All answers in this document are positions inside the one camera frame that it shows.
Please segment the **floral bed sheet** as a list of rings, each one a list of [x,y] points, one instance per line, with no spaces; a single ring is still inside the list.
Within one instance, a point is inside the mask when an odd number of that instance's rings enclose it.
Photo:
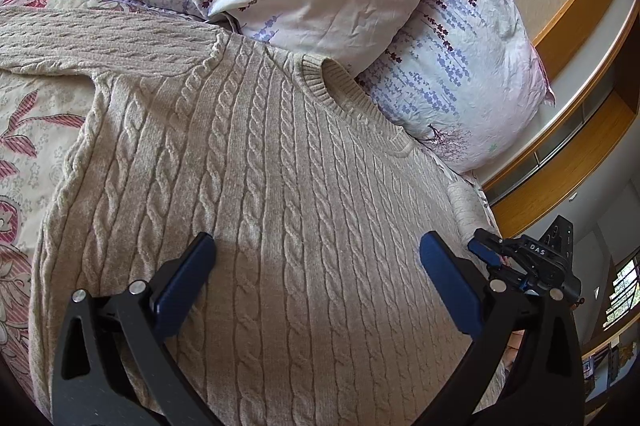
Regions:
[[[241,86],[345,120],[340,65],[109,0],[1,2],[1,350],[41,409],[77,283],[106,293],[215,227]]]

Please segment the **wooden shelf unit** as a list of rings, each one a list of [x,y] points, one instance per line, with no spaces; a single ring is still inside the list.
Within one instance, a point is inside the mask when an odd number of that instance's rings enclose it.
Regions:
[[[602,408],[613,391],[622,388],[638,360],[639,325],[634,324],[582,363],[586,415]]]

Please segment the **window with bars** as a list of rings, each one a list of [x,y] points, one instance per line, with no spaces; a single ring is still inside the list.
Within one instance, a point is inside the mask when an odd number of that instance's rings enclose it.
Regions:
[[[602,328],[606,331],[639,305],[639,250],[636,249],[623,267],[617,271],[612,284],[613,293],[605,311]]]

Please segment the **blue floral pillow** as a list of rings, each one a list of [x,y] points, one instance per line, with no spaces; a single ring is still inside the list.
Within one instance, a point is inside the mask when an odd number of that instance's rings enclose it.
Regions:
[[[506,151],[554,94],[514,0],[421,0],[357,82],[464,173]]]

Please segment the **beige cable knit sweater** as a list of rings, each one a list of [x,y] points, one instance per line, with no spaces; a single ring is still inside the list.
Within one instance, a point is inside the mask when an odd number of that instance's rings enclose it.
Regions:
[[[408,425],[469,340],[420,264],[484,198],[344,68],[157,14],[4,8],[1,66],[94,97],[32,261],[29,367],[51,407],[74,289],[147,279],[201,232],[217,259],[169,349],[228,425]]]

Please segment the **wooden headboard frame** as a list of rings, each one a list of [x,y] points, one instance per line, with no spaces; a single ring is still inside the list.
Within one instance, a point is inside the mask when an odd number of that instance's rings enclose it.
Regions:
[[[639,0],[567,0],[534,43],[556,103],[480,174],[506,236],[567,205],[639,114]]]

